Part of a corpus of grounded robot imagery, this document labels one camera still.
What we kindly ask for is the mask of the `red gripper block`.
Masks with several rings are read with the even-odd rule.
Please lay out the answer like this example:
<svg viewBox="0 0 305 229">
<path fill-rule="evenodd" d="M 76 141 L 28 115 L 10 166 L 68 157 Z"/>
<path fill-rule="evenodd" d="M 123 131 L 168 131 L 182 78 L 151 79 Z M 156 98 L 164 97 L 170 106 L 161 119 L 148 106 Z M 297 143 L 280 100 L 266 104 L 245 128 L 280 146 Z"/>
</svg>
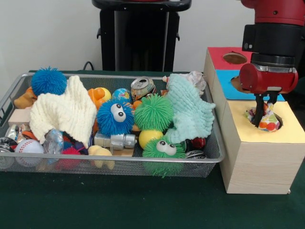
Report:
<svg viewBox="0 0 305 229">
<path fill-rule="evenodd" d="M 278 93 L 287 94 L 297 85 L 295 68 L 270 67 L 248 63 L 239 72 L 242 88 L 255 94 L 256 109 L 252 123 L 259 126 L 264 116 L 264 93 L 269 93 L 268 104 L 277 102 Z"/>
</svg>

